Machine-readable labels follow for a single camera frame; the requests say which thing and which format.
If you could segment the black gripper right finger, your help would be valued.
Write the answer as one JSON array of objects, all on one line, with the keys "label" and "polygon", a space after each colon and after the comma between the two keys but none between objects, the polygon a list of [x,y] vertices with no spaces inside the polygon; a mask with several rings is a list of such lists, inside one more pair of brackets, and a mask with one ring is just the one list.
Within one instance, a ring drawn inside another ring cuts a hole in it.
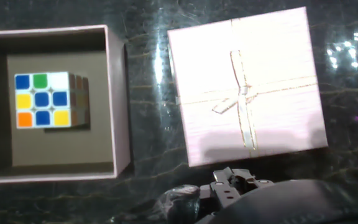
[{"label": "black gripper right finger", "polygon": [[358,190],[321,180],[254,189],[202,218],[207,224],[358,224]]}]

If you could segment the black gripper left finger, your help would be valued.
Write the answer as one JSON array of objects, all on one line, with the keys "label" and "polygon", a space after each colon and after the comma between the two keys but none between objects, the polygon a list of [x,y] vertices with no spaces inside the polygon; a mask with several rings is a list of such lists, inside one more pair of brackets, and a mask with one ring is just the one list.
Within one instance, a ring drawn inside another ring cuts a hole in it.
[{"label": "black gripper left finger", "polygon": [[[256,179],[247,169],[231,169],[213,172],[214,181],[200,187],[181,185],[159,196],[154,209],[167,223],[208,223],[218,212],[252,190],[270,187],[271,180]],[[206,200],[216,210],[199,217],[201,201]]]}]

